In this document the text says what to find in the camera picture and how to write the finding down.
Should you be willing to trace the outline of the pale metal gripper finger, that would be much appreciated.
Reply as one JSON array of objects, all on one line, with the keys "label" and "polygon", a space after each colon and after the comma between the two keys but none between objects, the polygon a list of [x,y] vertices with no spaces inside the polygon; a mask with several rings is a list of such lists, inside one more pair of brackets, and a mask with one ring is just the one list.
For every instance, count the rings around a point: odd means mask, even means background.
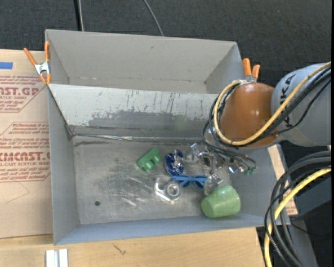
[{"label": "pale metal gripper finger", "polygon": [[200,159],[202,152],[197,143],[193,143],[189,146],[184,154],[184,160],[186,162],[195,162]]},{"label": "pale metal gripper finger", "polygon": [[216,188],[218,188],[223,179],[218,174],[209,175],[204,181],[203,193],[210,195]]}]

